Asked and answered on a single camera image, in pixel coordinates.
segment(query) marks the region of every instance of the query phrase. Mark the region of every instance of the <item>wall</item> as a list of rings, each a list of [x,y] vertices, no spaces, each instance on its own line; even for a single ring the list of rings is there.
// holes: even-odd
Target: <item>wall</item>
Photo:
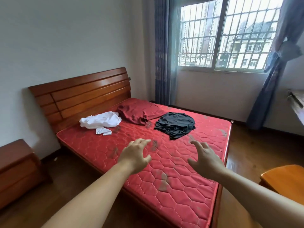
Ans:
[[[155,99],[154,1],[146,3],[150,36],[151,98]],[[304,34],[298,43],[304,51]],[[288,89],[304,89],[304,56],[290,61],[285,69],[266,127],[304,135],[304,126],[287,102]],[[245,122],[266,74],[202,73],[178,71],[176,106]]]
[[[59,148],[28,86],[125,66],[131,95],[147,99],[141,5],[1,0],[0,146],[23,138],[40,158]]]

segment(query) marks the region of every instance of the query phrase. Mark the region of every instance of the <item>curtain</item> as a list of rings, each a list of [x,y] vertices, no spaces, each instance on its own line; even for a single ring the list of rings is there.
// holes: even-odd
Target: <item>curtain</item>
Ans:
[[[173,105],[176,96],[180,9],[175,3],[176,0],[154,0],[155,101],[162,105]]]
[[[284,0],[277,34],[264,70],[268,73],[268,77],[247,119],[248,128],[253,130],[262,128],[287,62],[302,56],[297,42],[303,31],[304,0]]]

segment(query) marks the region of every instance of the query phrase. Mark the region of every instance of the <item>floor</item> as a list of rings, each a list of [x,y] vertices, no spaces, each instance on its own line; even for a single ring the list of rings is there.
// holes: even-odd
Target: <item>floor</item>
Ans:
[[[264,171],[288,164],[304,166],[301,138],[264,130],[250,132],[243,125],[233,125],[227,167],[259,182]],[[2,228],[39,228],[56,211],[100,175],[70,152],[64,152],[45,164],[54,180],[42,184],[0,210]],[[142,209],[123,193],[117,197],[103,227],[164,227],[162,221]],[[223,190],[218,228],[255,228],[247,211],[226,190]]]

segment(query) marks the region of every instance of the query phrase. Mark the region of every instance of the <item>metal grille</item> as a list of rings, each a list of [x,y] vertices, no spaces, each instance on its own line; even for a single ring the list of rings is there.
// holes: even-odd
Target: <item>metal grille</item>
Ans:
[[[263,70],[283,0],[229,0],[216,67]]]
[[[181,8],[178,65],[211,67],[223,0]]]

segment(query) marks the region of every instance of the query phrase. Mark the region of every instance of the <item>hand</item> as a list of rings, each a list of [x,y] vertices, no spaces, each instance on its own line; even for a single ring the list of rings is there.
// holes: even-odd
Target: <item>hand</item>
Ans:
[[[131,174],[137,174],[141,172],[151,161],[151,156],[143,157],[143,149],[151,140],[136,139],[129,143],[127,147],[123,149],[118,159],[118,164],[127,165],[131,168]]]
[[[188,163],[201,176],[216,181],[221,173],[227,171],[222,160],[206,142],[192,141],[191,144],[197,149],[198,160],[188,158]]]

